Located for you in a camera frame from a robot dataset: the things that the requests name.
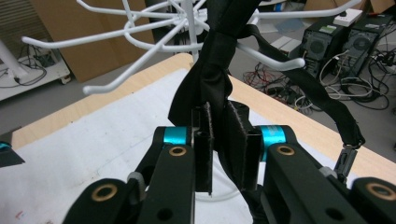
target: wooden table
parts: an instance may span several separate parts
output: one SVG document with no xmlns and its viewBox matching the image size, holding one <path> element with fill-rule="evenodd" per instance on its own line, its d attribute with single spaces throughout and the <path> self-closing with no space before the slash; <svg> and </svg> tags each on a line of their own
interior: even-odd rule
<svg viewBox="0 0 396 224">
<path fill-rule="evenodd" d="M 189 54 L 178 54 L 161 63 L 130 77 L 115 91 L 108 94 L 88 96 L 43 119 L 17 130 L 13 134 L 12 145 L 15 149 L 47 136 L 68 123 L 108 105 L 131 92 L 139 91 L 160 77 L 170 74 L 179 68 L 190 69 L 192 57 Z M 289 108 L 271 97 L 254 90 L 243 82 L 231 77 L 235 101 L 244 103 L 274 124 L 289 125 L 297 137 L 315 148 L 320 153 L 336 161 L 343 142 L 338 133 Z M 366 147 L 361 147 L 353 164 L 352 171 L 357 176 L 375 176 L 396 184 L 396 164 L 387 160 Z"/>
</svg>

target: electronic equipment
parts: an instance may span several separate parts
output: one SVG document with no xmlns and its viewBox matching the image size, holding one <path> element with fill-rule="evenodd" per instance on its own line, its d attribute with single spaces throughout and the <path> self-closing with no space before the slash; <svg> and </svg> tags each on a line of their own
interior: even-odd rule
<svg viewBox="0 0 396 224">
<path fill-rule="evenodd" d="M 335 17 L 333 23 L 348 27 L 361 16 L 361 13 L 361 10 L 349 8 L 346 10 L 345 15 Z"/>
<path fill-rule="evenodd" d="M 347 42 L 342 47 L 343 52 L 348 52 L 341 55 L 334 73 L 340 77 L 358 77 L 391 20 L 392 16 L 384 14 L 358 20 L 351 27 Z"/>
<path fill-rule="evenodd" d="M 300 57 L 305 59 L 305 70 L 316 78 L 323 65 L 340 52 L 342 40 L 347 36 L 347 28 L 333 24 L 333 20 L 334 17 L 322 18 L 304 32 Z"/>
<path fill-rule="evenodd" d="M 301 41 L 282 36 L 271 45 L 279 49 L 283 54 L 288 56 L 288 58 L 295 59 L 298 57 Z"/>
</svg>

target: robotic arm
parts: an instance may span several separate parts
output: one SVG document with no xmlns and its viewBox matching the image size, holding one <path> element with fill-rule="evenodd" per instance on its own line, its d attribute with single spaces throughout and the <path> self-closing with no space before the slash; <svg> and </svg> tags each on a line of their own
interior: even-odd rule
<svg viewBox="0 0 396 224">
<path fill-rule="evenodd" d="M 213 150 L 254 223 L 395 223 L 394 185 L 369 177 L 347 189 L 298 144 L 289 126 L 252 126 L 247 106 L 227 102 L 227 125 L 215 139 L 210 104 L 194 108 L 192 117 L 189 127 L 158 127 L 128 181 L 91 184 L 64 223 L 193 223 L 194 192 L 212 192 Z M 265 176 L 257 185 L 261 161 Z"/>
</svg>

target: white hook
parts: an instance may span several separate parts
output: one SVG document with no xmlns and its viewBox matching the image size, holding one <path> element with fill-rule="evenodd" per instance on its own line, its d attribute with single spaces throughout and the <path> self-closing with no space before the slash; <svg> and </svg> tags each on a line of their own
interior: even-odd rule
<svg viewBox="0 0 396 224">
<path fill-rule="evenodd" d="M 116 78 L 114 81 L 111 83 L 103 86 L 103 87 L 98 87 L 98 86 L 87 86 L 83 89 L 83 91 L 86 94 L 94 94 L 94 93 L 105 93 L 112 91 L 116 89 L 122 82 L 124 82 L 129 76 L 131 76 L 133 73 L 137 71 L 149 58 L 151 58 L 154 53 L 157 51 L 166 51 L 166 52 L 180 52 L 182 49 L 183 51 L 192 51 L 194 53 L 194 61 L 196 61 L 196 51 L 202 47 L 202 44 L 197 44 L 195 39 L 191 37 L 191 40 L 193 43 L 191 43 L 188 46 L 183 46 L 182 48 L 180 46 L 165 46 L 166 42 L 168 42 L 177 32 L 177 29 L 181 29 L 186 22 L 189 23 L 189 30 L 192 31 L 193 34 L 193 27 L 194 26 L 200 26 L 204 29 L 208 29 L 208 25 L 202 21 L 199 20 L 201 18 L 197 17 L 202 17 L 207 16 L 207 14 L 199 14 L 196 15 L 195 12 L 199 10 L 199 7 L 202 6 L 205 0 L 200 1 L 198 4 L 195 5 L 195 7 L 192 7 L 191 5 L 188 5 L 188 8 L 182 8 L 181 14 L 184 15 L 184 17 L 180 17 L 178 13 L 161 13 L 161 12 L 153 12 L 157 9 L 160 9 L 162 7 L 168 7 L 169 5 L 174 5 L 175 3 L 180 3 L 183 2 L 183 0 L 172 0 L 172 1 L 166 1 L 163 3 L 156 4 L 151 7 L 147 7 L 142 11 L 131 11 L 129 9 L 129 6 L 127 5 L 125 7 L 125 10 L 119 10 L 119 9 L 111 9 L 111 8 L 100 8 L 100 7 L 91 7 L 87 5 L 83 0 L 77 0 L 77 2 L 82 5 L 84 8 L 88 9 L 89 11 L 93 12 L 98 12 L 98 13 L 108 13 L 108 14 L 115 14 L 115 15 L 127 15 L 128 16 L 128 21 L 125 24 L 124 29 L 118 30 L 118 31 L 113 31 L 113 32 L 108 32 L 108 33 L 103 33 L 99 35 L 90 35 L 90 36 L 84 36 L 81 38 L 75 38 L 75 39 L 70 39 L 70 40 L 65 40 L 65 41 L 59 41 L 59 42 L 52 42 L 52 43 L 46 43 L 42 41 L 38 41 L 29 37 L 24 36 L 22 38 L 22 41 L 27 44 L 39 46 L 44 49 L 60 49 L 60 48 L 67 48 L 75 45 L 80 45 L 80 44 L 85 44 L 85 43 L 90 43 L 93 41 L 98 41 L 98 40 L 103 40 L 103 39 L 108 39 L 120 35 L 124 35 L 128 41 L 131 43 L 135 44 L 137 47 L 142 48 L 142 49 L 148 49 L 148 51 L 141 57 L 139 58 L 133 65 L 131 65 L 125 72 L 123 72 L 118 78 Z M 341 12 L 347 10 L 350 7 L 355 6 L 358 4 L 361 0 L 351 0 L 349 2 L 346 2 L 340 7 L 334 8 L 334 9 L 328 9 L 328 10 L 315 10 L 315 11 L 297 11 L 297 12 L 265 12 L 265 13 L 260 13 L 256 10 L 256 12 L 253 13 L 252 19 L 253 22 L 256 23 L 258 19 L 287 19 L 287 18 L 312 18 L 312 17 L 326 17 L 326 16 L 332 16 L 336 14 L 340 14 Z M 133 26 L 131 27 L 131 24 L 134 24 L 134 21 L 137 20 L 140 17 L 148 17 L 148 18 L 160 18 L 160 19 L 167 19 L 163 21 L 157 21 L 145 25 L 139 25 L 139 26 Z M 175 29 L 173 29 L 171 32 L 169 32 L 163 39 L 161 39 L 156 45 L 150 45 L 147 43 L 142 43 L 140 41 L 135 40 L 128 34 L 133 34 L 133 33 L 138 33 L 150 29 L 156 29 L 160 27 L 164 27 L 170 24 L 174 24 L 176 26 Z M 295 69 L 295 68 L 300 68 L 304 66 L 304 60 L 303 59 L 294 59 L 290 60 L 287 62 L 278 62 L 276 60 L 273 60 L 265 55 L 260 54 L 257 50 L 251 49 L 247 46 L 244 46 L 240 43 L 237 44 L 237 47 L 244 51 L 247 55 L 250 57 L 260 61 L 261 63 L 264 63 L 278 71 L 287 71 L 290 69 Z"/>
<path fill-rule="evenodd" d="M 291 69 L 295 69 L 295 68 L 301 68 L 304 67 L 305 65 L 305 61 L 302 58 L 298 58 L 298 59 L 293 59 L 293 60 L 289 60 L 287 62 L 279 62 L 276 61 L 272 58 L 269 58 L 261 53 L 259 53 L 257 50 L 251 49 L 245 45 L 242 45 L 240 43 L 237 43 L 236 46 L 241 49 L 242 51 L 244 51 L 248 56 L 258 60 L 259 62 L 275 69 L 278 71 L 288 71 Z"/>
</svg>

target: cardboard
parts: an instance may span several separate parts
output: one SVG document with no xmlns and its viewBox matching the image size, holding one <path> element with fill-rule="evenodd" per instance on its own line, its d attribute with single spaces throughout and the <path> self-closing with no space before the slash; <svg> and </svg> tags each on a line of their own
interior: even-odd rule
<svg viewBox="0 0 396 224">
<path fill-rule="evenodd" d="M 90 12 L 76 1 L 31 0 L 53 41 L 96 35 L 122 29 L 126 16 Z M 122 1 L 86 0 L 90 6 L 123 9 Z M 131 1 L 131 10 L 146 7 L 143 0 Z M 139 19 L 136 25 L 148 23 Z M 151 31 L 137 33 L 138 40 L 154 43 Z M 125 37 L 110 38 L 60 49 L 64 60 L 79 82 L 101 76 L 136 61 L 146 51 L 129 43 Z"/>
<path fill-rule="evenodd" d="M 348 1 L 349 0 L 307 0 L 304 10 L 331 9 L 339 7 Z M 361 2 L 353 8 L 367 12 L 381 13 L 393 5 L 395 5 L 394 0 L 361 0 Z"/>
</svg>

